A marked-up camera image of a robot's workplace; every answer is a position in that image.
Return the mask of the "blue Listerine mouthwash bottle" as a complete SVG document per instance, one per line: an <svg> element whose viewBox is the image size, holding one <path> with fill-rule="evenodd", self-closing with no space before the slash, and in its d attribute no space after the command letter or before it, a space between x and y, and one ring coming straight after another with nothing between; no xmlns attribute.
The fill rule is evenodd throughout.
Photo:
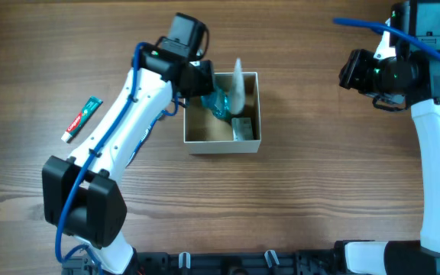
<svg viewBox="0 0 440 275"><path fill-rule="evenodd" d="M230 99L228 94L219 86L215 86L212 93L201 96L201 103L219 120L231 121Z"/></svg>

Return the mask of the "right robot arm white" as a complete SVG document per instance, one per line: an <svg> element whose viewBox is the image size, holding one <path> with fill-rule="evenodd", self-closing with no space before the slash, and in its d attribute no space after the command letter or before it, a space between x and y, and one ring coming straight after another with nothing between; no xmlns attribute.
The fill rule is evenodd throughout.
<svg viewBox="0 0 440 275"><path fill-rule="evenodd" d="M351 51L339 84L386 112L410 111L422 161L423 218L416 241L345 241L338 271L440 274L440 1L405 1L384 22L336 18L381 36L375 51Z"/></svg>

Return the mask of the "white Pantene tube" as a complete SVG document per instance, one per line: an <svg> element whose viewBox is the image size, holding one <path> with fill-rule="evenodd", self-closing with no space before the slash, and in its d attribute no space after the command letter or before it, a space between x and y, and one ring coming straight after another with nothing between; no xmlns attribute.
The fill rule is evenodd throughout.
<svg viewBox="0 0 440 275"><path fill-rule="evenodd" d="M230 113L233 115L241 114L244 109L246 95L240 58L237 58L235 62L228 98L230 102Z"/></svg>

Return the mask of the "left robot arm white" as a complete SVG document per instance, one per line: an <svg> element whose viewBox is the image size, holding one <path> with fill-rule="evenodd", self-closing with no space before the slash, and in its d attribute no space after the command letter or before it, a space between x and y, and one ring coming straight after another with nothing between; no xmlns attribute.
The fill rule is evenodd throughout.
<svg viewBox="0 0 440 275"><path fill-rule="evenodd" d="M57 228L61 265L85 251L99 274L141 273L121 231L128 211L122 176L146 130L170 115L169 104L213 92L213 65L204 58L209 38L204 23L176 13L167 36L136 45L124 85L95 130L67 158L44 164L44 217Z"/></svg>

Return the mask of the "green white soap box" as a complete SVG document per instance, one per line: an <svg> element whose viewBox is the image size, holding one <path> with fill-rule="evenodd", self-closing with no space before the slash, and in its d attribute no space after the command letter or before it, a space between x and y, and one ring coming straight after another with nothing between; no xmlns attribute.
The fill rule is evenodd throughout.
<svg viewBox="0 0 440 275"><path fill-rule="evenodd" d="M251 141L254 132L250 118L233 118L231 120L233 139L235 141Z"/></svg>

